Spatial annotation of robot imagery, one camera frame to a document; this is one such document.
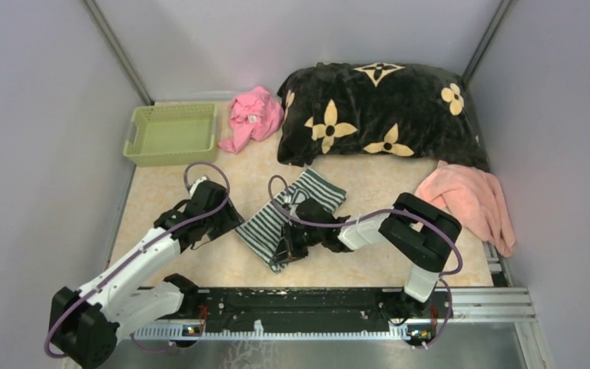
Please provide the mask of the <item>green white striped towel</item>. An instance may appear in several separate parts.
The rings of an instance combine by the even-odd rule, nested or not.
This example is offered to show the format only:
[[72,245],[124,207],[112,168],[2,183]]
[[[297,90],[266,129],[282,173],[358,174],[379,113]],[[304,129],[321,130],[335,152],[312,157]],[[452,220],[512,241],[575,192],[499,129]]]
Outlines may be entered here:
[[[346,201],[347,191],[308,168],[288,188],[274,195],[276,204],[288,208],[307,199],[314,199],[329,212],[336,211]],[[273,256],[281,237],[281,229],[287,219],[275,204],[266,203],[254,216],[235,229],[235,232],[261,258],[275,274],[284,267],[274,264]]]

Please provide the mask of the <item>black blanket with beige flowers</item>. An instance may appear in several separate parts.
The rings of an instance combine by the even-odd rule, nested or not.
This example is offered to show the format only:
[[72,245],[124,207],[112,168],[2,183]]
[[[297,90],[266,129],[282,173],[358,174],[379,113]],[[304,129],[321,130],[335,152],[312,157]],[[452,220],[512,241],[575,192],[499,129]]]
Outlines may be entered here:
[[490,169],[461,75],[430,65],[318,63],[278,90],[284,109],[277,160],[395,155]]

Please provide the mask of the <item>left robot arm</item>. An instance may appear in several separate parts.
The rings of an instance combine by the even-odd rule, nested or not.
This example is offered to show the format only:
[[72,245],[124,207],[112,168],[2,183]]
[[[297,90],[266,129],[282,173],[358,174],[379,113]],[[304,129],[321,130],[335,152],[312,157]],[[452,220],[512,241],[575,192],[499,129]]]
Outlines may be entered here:
[[56,292],[45,353],[97,368],[121,341],[159,318],[201,318],[199,288],[185,276],[170,274],[152,288],[142,283],[202,238],[214,240],[243,222],[228,187],[198,179],[187,188],[190,197],[162,213],[124,257],[79,288]]

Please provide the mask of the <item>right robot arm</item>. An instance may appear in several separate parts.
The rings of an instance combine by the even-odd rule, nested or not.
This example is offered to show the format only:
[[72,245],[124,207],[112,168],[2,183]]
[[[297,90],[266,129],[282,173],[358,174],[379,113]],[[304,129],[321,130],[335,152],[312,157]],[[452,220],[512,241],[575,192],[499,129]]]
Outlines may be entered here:
[[350,253],[388,243],[413,264],[403,286],[403,310],[412,317],[423,316],[432,306],[431,293],[443,274],[461,223],[447,212],[404,192],[391,208],[357,218],[335,217],[318,201],[308,198],[283,205],[277,249],[270,260],[275,266],[298,261],[318,244],[333,253]]

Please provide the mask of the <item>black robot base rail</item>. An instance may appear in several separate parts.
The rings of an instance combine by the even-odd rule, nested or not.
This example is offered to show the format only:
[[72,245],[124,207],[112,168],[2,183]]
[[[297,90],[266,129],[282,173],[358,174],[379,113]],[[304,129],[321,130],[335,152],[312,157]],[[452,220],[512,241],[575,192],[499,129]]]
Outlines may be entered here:
[[426,303],[401,288],[204,288],[188,300],[159,322],[201,340],[423,340],[453,316],[443,288]]

